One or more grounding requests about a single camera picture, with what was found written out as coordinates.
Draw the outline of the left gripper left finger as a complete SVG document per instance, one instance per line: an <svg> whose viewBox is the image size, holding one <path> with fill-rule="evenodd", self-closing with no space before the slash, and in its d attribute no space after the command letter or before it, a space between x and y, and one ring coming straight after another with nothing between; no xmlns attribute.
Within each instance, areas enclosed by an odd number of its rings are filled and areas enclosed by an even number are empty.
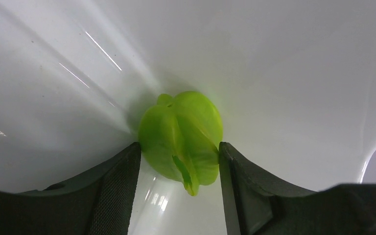
<svg viewBox="0 0 376 235"><path fill-rule="evenodd" d="M134 142L44 190L0 191L0 235L125 235L141 164Z"/></svg>

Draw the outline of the green star fruit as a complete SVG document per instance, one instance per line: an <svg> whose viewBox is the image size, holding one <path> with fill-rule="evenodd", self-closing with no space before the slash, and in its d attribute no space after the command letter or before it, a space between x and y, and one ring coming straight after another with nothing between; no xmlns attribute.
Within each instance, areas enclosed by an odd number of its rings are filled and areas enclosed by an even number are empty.
<svg viewBox="0 0 376 235"><path fill-rule="evenodd" d="M146 161L164 177L180 182L191 196L198 194L200 186L215 182L222 139L218 109L197 91L159 95L138 128Z"/></svg>

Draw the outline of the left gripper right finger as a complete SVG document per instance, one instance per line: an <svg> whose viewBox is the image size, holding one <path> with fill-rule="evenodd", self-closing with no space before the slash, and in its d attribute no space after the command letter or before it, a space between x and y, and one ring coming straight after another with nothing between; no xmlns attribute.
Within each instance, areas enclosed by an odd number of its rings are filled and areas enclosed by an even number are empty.
<svg viewBox="0 0 376 235"><path fill-rule="evenodd" d="M312 191L289 183L219 145L219 170L230 235L376 235L376 184Z"/></svg>

